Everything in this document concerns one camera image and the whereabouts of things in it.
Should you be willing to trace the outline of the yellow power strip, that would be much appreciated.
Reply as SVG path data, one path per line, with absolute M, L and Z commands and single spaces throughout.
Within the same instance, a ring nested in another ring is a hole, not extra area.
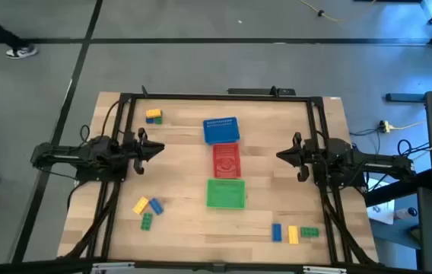
M 381 132 L 388 134 L 388 133 L 390 133 L 391 131 L 394 131 L 394 130 L 405 130 L 405 129 L 409 129 L 409 128 L 414 127 L 414 126 L 419 126 L 422 123 L 423 123 L 423 121 L 420 121 L 420 122 L 417 122 L 417 123 L 412 123 L 412 124 L 407 125 L 407 126 L 393 126 L 387 120 L 380 120 L 378 129 Z

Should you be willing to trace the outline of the red plastic basket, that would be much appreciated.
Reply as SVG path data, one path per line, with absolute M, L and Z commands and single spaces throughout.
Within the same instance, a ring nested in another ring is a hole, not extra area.
M 238 143 L 214 144 L 213 170 L 214 177 L 236 179 L 241 177 L 240 147 Z

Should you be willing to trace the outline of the clear plastic bottle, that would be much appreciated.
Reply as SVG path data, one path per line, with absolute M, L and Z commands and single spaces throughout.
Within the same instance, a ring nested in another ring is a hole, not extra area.
M 414 207 L 408 207 L 404 209 L 395 210 L 393 213 L 394 220 L 403 220 L 407 218 L 416 217 L 418 215 L 418 211 Z

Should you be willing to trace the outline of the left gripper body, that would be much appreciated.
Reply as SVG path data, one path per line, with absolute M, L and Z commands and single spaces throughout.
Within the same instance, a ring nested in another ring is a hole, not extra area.
M 133 168 L 137 174 L 143 174 L 145 169 L 142 161 L 145 159 L 143 152 L 144 141 L 147 139 L 147 133 L 144 128 L 138 129 L 138 140 L 133 139 L 126 144 L 126 155 L 129 160 L 133 160 Z

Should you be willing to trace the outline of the silver frame bracket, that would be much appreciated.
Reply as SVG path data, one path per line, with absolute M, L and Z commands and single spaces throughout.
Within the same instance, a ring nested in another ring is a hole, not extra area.
M 91 274 L 106 274 L 108 271 L 134 269 L 135 262 L 105 262 L 94 263 L 91 268 Z
M 304 266 L 303 274 L 348 274 L 346 269 L 323 267 L 323 266 Z

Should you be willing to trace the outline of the blue plastic basket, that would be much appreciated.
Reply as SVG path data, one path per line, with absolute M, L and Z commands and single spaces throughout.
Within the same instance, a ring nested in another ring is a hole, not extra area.
M 204 139 L 208 145 L 231 143 L 240 140 L 236 117 L 205 119 L 203 121 Z

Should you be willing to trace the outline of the dark blue table foot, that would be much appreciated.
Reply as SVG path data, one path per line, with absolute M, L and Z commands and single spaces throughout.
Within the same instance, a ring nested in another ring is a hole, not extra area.
M 385 100 L 393 103 L 424 103 L 426 101 L 425 94 L 403 93 L 388 93 L 385 95 Z

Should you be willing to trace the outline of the white paper sheet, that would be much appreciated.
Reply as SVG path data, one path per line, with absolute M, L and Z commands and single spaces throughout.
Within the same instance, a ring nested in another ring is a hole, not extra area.
M 388 201 L 379 205 L 367 207 L 368 217 L 374 221 L 392 225 L 394 222 L 395 201 Z

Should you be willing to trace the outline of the black bar behind table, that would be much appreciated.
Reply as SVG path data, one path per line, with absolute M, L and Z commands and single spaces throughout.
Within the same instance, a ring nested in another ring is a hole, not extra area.
M 232 95 L 268 95 L 273 97 L 297 96 L 294 89 L 277 88 L 275 86 L 270 88 L 229 88 L 227 93 Z

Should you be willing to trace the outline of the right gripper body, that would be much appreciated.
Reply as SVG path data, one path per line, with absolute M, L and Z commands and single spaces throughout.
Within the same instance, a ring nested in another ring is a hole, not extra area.
M 304 182 L 308 179 L 310 175 L 309 168 L 307 164 L 314 163 L 314 155 L 309 151 L 305 145 L 301 144 L 302 137 L 299 132 L 294 133 L 293 145 L 295 149 L 295 161 L 294 166 L 298 169 L 297 179 L 300 182 Z

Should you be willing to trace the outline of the person's shoe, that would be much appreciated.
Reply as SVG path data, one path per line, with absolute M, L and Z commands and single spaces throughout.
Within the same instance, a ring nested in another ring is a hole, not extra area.
M 24 59 L 34 56 L 38 53 L 38 48 L 34 45 L 29 45 L 21 48 L 10 48 L 5 53 L 9 59 Z

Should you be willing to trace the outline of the black aluminium rig frame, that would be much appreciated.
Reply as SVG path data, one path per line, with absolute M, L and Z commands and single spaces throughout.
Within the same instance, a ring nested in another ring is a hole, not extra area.
M 268 101 L 268 102 L 298 102 L 307 104 L 308 117 L 310 119 L 310 131 L 313 138 L 316 138 L 316 127 L 314 122 L 313 107 L 311 103 L 318 101 L 318 97 L 273 97 L 273 96 L 249 96 L 249 95 L 221 95 L 221 94 L 152 94 L 144 97 L 143 94 L 121 93 L 121 99 L 128 99 L 130 103 L 129 118 L 135 109 L 135 99 L 155 99 L 155 100 L 216 100 L 216 101 Z M 114 215 L 116 209 L 118 192 L 113 191 L 107 205 L 94 218 L 94 224 L 88 230 L 86 240 L 81 240 L 79 248 L 86 247 L 90 243 L 92 236 L 97 235 L 99 227 L 108 215 Z M 0 264 L 0 274 L 75 274 L 79 272 L 91 271 L 94 263 L 105 262 L 128 262 L 121 260 L 108 260 L 106 256 L 80 258 L 80 251 L 74 255 L 61 257 L 55 260 L 42 260 L 32 262 L 17 262 Z M 364 264 L 334 262 L 330 265 L 316 264 L 268 264 L 268 263 L 212 263 L 212 262 L 158 262 L 158 261 L 132 261 L 135 262 L 134 269 L 191 269 L 193 271 L 207 270 L 210 272 L 228 271 L 278 271 L 294 272 L 303 274 L 304 266 L 323 266 L 346 269 L 348 274 L 432 274 L 423 270 L 410 270 L 389 268 L 377 264 L 372 260 Z

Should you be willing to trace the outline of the green plastic basket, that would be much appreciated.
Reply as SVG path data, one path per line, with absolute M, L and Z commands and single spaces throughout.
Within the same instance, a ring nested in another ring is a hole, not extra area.
M 245 209 L 246 182 L 237 179 L 209 179 L 206 206 L 214 209 Z

